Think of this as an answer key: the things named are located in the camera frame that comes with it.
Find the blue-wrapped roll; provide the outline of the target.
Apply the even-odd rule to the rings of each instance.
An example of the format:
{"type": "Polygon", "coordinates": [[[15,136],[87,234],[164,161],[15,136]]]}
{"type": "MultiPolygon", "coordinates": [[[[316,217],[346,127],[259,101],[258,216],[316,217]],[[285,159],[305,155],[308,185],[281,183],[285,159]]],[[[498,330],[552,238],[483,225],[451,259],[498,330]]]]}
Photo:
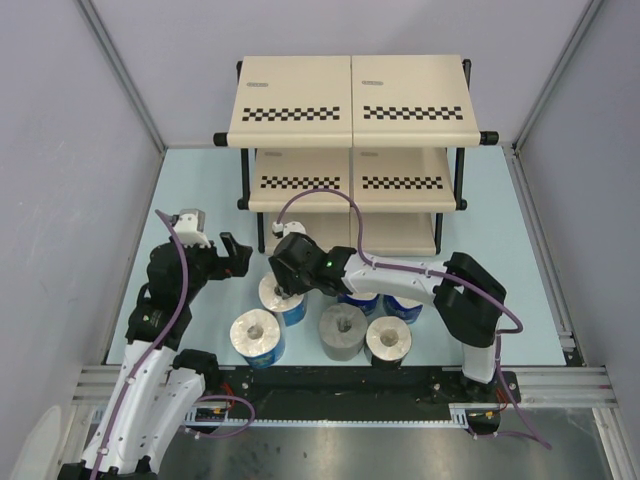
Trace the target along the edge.
{"type": "Polygon", "coordinates": [[[392,295],[384,295],[382,301],[387,316],[397,317],[406,324],[415,323],[424,306],[421,302],[392,295]]]}
{"type": "Polygon", "coordinates": [[[306,295],[285,298],[279,293],[279,284],[271,272],[260,280],[258,295],[262,306],[276,317],[282,327],[297,325],[306,315],[306,295]]]}
{"type": "Polygon", "coordinates": [[[262,309],[253,309],[237,317],[230,328],[230,341],[253,369],[271,367],[285,351],[285,338],[279,321],[262,309]]]}

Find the blue Tempo paper roll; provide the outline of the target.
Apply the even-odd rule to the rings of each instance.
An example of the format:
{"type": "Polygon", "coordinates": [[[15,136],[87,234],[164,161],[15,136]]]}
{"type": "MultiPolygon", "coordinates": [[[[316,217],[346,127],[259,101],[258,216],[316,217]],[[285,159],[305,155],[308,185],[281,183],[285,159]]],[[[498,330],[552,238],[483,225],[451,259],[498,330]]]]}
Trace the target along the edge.
{"type": "Polygon", "coordinates": [[[375,293],[352,293],[338,296],[340,303],[359,308],[365,316],[370,316],[377,308],[379,295],[375,293]]]}

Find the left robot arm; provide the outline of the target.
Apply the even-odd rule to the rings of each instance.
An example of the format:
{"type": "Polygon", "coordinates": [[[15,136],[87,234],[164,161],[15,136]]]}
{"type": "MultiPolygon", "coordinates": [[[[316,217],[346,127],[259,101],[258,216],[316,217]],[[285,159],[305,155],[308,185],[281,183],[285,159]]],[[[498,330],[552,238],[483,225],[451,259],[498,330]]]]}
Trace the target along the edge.
{"type": "Polygon", "coordinates": [[[229,232],[220,238],[225,255],[199,234],[175,234],[151,251],[112,395],[80,460],[63,465],[59,478],[157,478],[186,413],[219,392],[216,356],[180,343],[201,289],[248,272],[252,248],[229,232]]]}

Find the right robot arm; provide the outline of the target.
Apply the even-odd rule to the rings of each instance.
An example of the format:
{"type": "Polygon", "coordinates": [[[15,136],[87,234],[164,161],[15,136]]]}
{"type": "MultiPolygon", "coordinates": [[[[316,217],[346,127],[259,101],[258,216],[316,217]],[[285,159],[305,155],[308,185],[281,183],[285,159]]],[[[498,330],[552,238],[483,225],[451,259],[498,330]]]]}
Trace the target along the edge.
{"type": "Polygon", "coordinates": [[[497,389],[496,337],[506,289],[473,257],[455,252],[443,262],[376,257],[353,247],[323,250],[310,236],[290,233],[269,257],[280,290],[327,296],[372,293],[431,305],[462,345],[461,388],[473,401],[497,389]]]}

